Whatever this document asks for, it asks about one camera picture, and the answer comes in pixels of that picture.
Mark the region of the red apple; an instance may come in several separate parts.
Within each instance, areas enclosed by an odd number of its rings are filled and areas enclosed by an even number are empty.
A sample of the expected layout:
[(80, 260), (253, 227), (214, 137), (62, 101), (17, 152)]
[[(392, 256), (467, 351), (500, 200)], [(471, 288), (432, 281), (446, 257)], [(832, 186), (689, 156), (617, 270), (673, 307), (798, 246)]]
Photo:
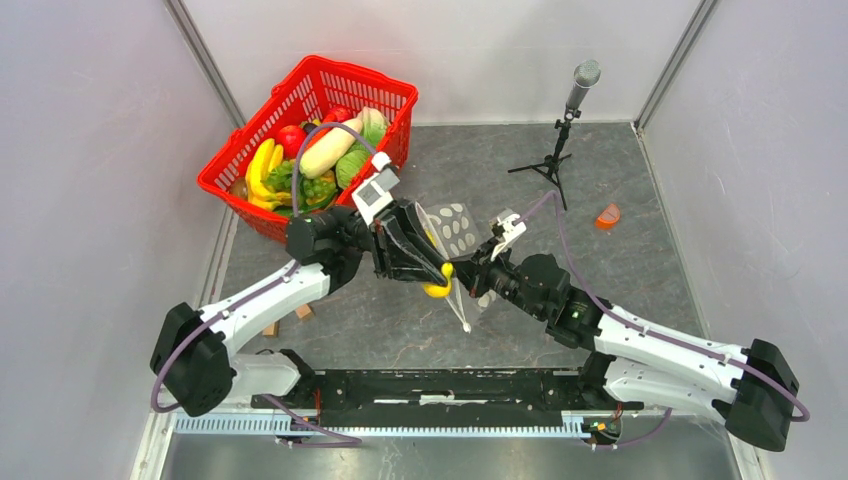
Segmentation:
[(273, 135), (276, 143), (283, 149), (284, 159), (293, 159), (296, 157), (306, 136), (307, 133), (299, 125), (284, 126)]

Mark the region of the yellow banana bunch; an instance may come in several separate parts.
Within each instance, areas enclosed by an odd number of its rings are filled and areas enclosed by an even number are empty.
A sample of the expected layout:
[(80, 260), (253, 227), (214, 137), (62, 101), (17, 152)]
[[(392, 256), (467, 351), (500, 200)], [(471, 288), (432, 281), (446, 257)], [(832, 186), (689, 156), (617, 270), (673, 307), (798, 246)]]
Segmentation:
[(248, 202), (267, 211), (292, 204), (291, 195), (276, 192), (265, 184), (270, 173), (283, 160), (283, 146), (269, 138), (257, 148), (246, 171)]

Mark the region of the clear polka dot zip bag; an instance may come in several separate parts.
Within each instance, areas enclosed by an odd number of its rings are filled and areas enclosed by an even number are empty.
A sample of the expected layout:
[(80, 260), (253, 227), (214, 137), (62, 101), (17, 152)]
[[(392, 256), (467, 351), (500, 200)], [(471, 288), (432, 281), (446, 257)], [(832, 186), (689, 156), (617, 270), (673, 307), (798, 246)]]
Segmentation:
[[(483, 243), (483, 236), (464, 203), (430, 207), (417, 204), (416, 213), (431, 242), (446, 260), (457, 260), (461, 256), (473, 254)], [(459, 319), (463, 331), (471, 333), (482, 313), (496, 301), (496, 296), (489, 291), (482, 297), (472, 298), (457, 277), (454, 277), (453, 288), (446, 301)]]

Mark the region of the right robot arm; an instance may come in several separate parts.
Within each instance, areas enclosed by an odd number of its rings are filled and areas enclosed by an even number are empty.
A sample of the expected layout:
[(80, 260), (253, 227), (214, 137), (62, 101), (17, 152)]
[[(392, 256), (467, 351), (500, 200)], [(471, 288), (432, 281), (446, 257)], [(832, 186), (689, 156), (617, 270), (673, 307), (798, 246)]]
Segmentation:
[(549, 254), (515, 265), (507, 252), (482, 250), (453, 265), (471, 296), (492, 292), (544, 323), (556, 342), (589, 352), (577, 382), (585, 405), (663, 406), (719, 422), (754, 447), (785, 450), (799, 382), (776, 345), (720, 343), (642, 319), (573, 286)]

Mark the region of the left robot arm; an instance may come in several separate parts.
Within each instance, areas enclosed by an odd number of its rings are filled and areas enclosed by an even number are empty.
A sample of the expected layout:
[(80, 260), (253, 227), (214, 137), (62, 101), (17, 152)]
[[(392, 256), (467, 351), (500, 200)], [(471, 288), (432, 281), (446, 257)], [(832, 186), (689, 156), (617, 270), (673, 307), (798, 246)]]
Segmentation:
[(159, 401), (161, 390), (192, 417), (229, 399), (260, 394), (290, 407), (306, 405), (314, 381), (294, 355), (240, 350), (266, 327), (349, 283), (364, 253), (371, 254), (379, 277), (426, 284), (442, 296), (452, 289), (453, 267), (408, 200), (392, 200), (373, 216), (333, 206), (294, 217), (286, 249), (291, 262), (245, 290), (199, 309), (180, 303), (168, 311), (150, 361), (155, 411), (169, 410)]

